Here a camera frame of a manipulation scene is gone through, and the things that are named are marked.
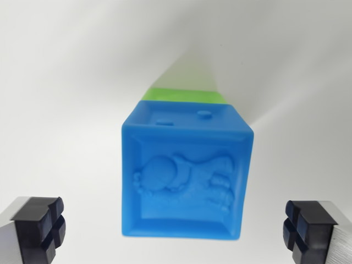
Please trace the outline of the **black-tipped silver gripper right finger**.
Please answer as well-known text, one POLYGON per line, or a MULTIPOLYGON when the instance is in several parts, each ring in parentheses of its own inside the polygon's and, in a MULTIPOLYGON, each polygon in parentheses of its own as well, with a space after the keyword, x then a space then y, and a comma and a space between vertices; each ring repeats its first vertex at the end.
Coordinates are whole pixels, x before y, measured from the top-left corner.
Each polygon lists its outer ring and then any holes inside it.
POLYGON ((292 201, 285 207, 285 246, 295 263, 351 263, 351 220, 330 201, 292 201))

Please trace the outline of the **black-tipped silver gripper left finger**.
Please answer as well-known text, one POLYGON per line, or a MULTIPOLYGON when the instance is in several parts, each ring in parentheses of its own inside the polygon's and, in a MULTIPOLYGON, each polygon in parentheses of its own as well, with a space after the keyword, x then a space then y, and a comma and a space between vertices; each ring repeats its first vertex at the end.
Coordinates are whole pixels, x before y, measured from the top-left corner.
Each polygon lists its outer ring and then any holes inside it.
POLYGON ((64 241, 61 197, 17 197, 1 213, 1 263, 52 263, 64 241))

